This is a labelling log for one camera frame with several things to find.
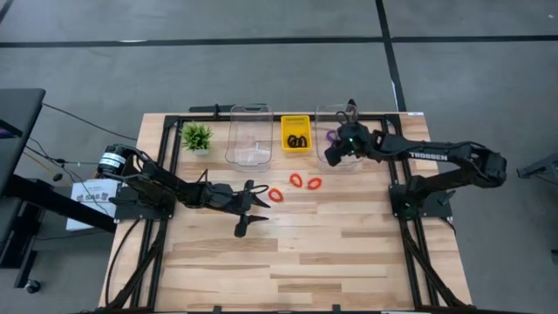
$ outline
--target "gray floor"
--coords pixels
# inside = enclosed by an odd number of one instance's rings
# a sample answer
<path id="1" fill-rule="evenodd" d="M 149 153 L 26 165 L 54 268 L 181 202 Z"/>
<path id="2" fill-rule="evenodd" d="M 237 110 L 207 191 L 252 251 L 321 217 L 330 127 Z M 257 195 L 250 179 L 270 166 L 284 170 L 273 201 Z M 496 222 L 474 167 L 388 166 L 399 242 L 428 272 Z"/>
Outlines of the gray floor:
<path id="1" fill-rule="evenodd" d="M 556 1 L 389 0 L 393 36 L 558 34 Z M 16 0 L 0 41 L 379 36 L 373 1 Z M 508 160 L 506 185 L 462 188 L 452 200 L 459 248 L 476 305 L 556 313 L 556 187 L 520 181 L 517 167 L 558 151 L 558 42 L 395 44 L 409 111 L 425 112 L 434 140 L 477 140 Z M 276 111 L 357 100 L 393 111 L 382 44 L 0 49 L 0 88 L 42 87 L 45 102 L 136 136 L 148 112 L 214 103 Z M 32 134 L 51 155 L 95 161 L 122 140 L 45 108 Z M 75 169 L 91 176 L 94 168 Z M 17 170 L 50 176 L 28 159 Z M 62 234 L 49 215 L 41 237 Z M 99 300 L 109 235 L 42 241 L 37 295 L 0 270 L 0 311 L 64 313 Z"/>

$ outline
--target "white paper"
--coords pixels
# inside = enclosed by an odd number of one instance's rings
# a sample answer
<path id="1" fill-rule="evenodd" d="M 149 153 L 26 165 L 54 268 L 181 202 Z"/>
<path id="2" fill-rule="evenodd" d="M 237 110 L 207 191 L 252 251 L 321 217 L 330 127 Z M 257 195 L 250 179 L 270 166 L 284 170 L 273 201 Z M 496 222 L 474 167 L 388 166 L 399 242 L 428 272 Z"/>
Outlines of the white paper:
<path id="1" fill-rule="evenodd" d="M 97 179 L 89 180 L 86 182 L 74 183 L 71 189 L 71 198 L 74 201 L 79 201 L 89 208 L 93 208 L 103 214 L 114 217 L 116 205 L 108 201 L 110 197 L 116 196 L 119 182 L 111 179 Z M 66 223 L 66 230 L 75 231 L 82 229 L 90 229 L 92 226 L 77 222 L 73 219 L 68 219 Z"/>

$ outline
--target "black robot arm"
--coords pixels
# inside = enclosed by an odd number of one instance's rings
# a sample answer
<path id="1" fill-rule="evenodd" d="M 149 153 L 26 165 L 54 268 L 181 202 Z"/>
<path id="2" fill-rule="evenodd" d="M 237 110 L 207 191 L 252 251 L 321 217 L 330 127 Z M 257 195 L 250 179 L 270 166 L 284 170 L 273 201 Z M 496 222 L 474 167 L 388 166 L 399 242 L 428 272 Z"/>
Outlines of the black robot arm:
<path id="1" fill-rule="evenodd" d="M 211 208 L 223 213 L 239 215 L 235 236 L 243 237 L 251 222 L 267 220 L 266 217 L 248 215 L 252 205 L 269 208 L 257 194 L 269 187 L 255 186 L 248 180 L 242 191 L 235 192 L 228 184 L 208 181 L 207 170 L 196 182 L 186 182 L 170 173 L 145 152 L 121 144 L 106 148 L 98 166 L 101 177 L 126 183 L 138 193 L 137 200 L 112 200 L 117 205 L 133 202 L 159 211 L 165 211 L 179 201 L 188 208 Z"/>
<path id="2" fill-rule="evenodd" d="M 471 141 L 441 143 L 408 140 L 403 136 L 378 130 L 369 132 L 358 121 L 343 123 L 337 129 L 338 139 L 325 151 L 330 165 L 335 166 L 345 155 L 376 160 L 435 160 L 451 162 L 459 168 L 425 178 L 414 175 L 400 186 L 402 202 L 410 208 L 421 208 L 432 193 L 474 185 L 496 188 L 506 180 L 506 160 L 498 153 Z"/>

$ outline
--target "white pot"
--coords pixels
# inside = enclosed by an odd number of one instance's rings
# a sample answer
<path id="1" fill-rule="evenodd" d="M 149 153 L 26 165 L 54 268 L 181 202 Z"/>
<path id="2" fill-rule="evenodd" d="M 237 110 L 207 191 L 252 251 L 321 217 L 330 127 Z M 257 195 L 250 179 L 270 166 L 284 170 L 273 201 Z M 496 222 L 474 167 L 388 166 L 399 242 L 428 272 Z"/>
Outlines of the white pot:
<path id="1" fill-rule="evenodd" d="M 205 156 L 209 154 L 209 150 L 207 149 L 195 149 L 192 151 L 196 156 Z"/>

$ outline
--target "potted plant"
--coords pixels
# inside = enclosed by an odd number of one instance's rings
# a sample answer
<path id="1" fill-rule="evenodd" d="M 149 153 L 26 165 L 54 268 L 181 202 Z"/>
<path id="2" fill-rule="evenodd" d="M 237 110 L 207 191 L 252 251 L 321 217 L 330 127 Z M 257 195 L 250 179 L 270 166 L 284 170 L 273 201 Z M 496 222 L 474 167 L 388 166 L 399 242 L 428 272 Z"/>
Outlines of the potted plant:
<path id="1" fill-rule="evenodd" d="M 211 127 L 187 123 L 181 130 L 183 147 L 191 150 L 197 156 L 209 154 L 209 138 L 213 135 Z"/>

